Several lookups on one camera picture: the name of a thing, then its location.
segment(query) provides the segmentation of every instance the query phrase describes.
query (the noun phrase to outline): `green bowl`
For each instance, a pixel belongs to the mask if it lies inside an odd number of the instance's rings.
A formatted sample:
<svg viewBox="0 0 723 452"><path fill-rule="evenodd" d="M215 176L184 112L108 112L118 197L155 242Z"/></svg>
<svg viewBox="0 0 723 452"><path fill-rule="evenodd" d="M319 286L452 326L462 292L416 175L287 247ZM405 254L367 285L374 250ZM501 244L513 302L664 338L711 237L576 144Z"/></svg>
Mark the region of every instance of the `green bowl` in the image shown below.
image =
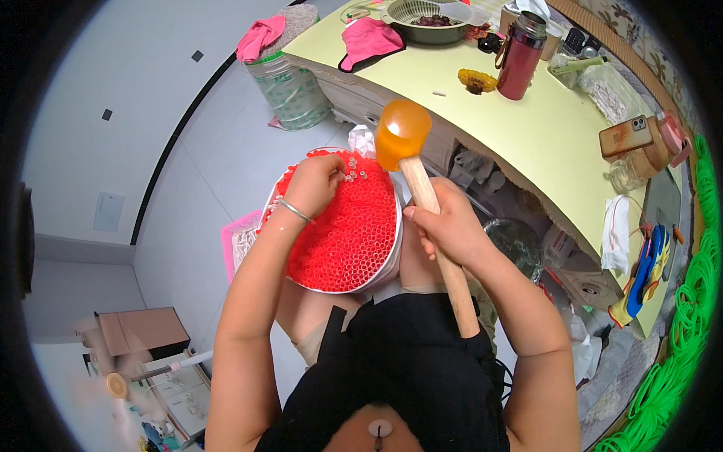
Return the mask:
<svg viewBox="0 0 723 452"><path fill-rule="evenodd" d="M435 0L438 3L450 3L456 0ZM432 3L420 0L395 0L380 14L380 19L397 30L405 40L420 44L451 44L464 36L467 24L450 19L449 27L423 27L412 25L420 17L431 17L440 13L440 8Z"/></svg>

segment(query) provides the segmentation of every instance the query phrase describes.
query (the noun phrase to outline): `smartphone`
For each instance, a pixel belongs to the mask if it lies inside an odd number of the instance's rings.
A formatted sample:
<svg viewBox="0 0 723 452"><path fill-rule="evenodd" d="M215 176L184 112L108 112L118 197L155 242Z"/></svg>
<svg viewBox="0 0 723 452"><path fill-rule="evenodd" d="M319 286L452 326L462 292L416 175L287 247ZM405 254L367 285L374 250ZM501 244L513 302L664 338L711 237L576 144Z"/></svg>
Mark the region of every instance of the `smartphone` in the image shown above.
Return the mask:
<svg viewBox="0 0 723 452"><path fill-rule="evenodd" d="M653 135L645 115L640 115L599 133L600 150L604 159L617 160L618 154L653 144Z"/></svg>

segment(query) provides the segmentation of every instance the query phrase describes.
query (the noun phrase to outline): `wooden handle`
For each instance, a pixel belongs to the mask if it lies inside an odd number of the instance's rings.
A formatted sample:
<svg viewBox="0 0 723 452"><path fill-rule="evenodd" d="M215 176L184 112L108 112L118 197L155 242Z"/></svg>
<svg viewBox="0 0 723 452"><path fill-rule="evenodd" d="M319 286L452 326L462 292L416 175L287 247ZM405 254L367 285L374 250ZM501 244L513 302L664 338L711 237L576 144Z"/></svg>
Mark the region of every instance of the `wooden handle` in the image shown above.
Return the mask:
<svg viewBox="0 0 723 452"><path fill-rule="evenodd" d="M432 213L439 213L440 204L437 201L435 189L432 188L432 183L429 181L419 156L399 160L399 168L409 186L414 203ZM445 279L460 335L463 338L476 336L479 333L479 323L462 267L452 262L436 245L435 256L440 265L442 277Z"/></svg>

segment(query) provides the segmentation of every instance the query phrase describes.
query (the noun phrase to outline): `red thermos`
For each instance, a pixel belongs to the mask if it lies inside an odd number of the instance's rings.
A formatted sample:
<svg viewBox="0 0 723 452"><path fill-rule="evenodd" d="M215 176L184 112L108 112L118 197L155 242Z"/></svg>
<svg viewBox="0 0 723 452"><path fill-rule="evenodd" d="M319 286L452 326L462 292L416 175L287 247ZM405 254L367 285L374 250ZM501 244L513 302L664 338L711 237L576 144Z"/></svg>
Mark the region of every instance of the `red thermos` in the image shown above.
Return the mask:
<svg viewBox="0 0 723 452"><path fill-rule="evenodd" d="M506 98L519 101L525 95L547 39L546 27L544 19L530 11L522 11L510 24L505 45L497 55L502 55L502 64L495 61L495 67L502 68L497 91Z"/></svg>

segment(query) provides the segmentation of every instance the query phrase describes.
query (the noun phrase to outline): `bundle of red straws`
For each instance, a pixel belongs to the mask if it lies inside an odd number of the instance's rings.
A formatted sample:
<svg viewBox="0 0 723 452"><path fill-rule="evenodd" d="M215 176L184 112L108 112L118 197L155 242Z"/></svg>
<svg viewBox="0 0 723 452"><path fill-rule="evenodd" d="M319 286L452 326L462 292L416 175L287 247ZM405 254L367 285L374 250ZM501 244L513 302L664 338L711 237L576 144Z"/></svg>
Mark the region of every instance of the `bundle of red straws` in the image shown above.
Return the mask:
<svg viewBox="0 0 723 452"><path fill-rule="evenodd" d="M336 196L316 218L316 224L307 225L299 235L286 275L309 289L349 292L368 282L391 253L396 204L389 173L375 159L334 150L346 164L346 180L339 183ZM329 153L322 148L307 157ZM285 195L295 170L296 166L288 168L276 184L275 195ZM269 215L267 207L264 223Z"/></svg>

